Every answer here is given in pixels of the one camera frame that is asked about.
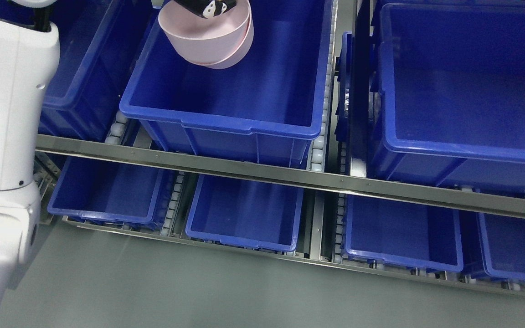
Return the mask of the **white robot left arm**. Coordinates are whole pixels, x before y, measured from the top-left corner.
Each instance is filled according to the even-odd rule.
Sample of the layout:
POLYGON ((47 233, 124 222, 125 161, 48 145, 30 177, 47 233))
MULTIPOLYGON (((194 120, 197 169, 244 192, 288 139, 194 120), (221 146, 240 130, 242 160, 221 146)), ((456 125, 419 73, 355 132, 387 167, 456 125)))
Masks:
POLYGON ((41 212, 33 177, 46 88, 60 61, 52 0, 19 0, 32 25, 0 18, 0 303, 17 266, 30 257, 41 212))

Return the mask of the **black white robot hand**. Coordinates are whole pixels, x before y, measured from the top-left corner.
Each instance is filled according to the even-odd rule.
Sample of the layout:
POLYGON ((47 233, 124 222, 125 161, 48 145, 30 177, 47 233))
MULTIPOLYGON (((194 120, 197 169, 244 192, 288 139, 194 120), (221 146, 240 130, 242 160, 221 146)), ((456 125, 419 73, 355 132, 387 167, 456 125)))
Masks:
POLYGON ((198 17, 210 19, 235 8, 237 0, 175 0, 175 3, 198 17))

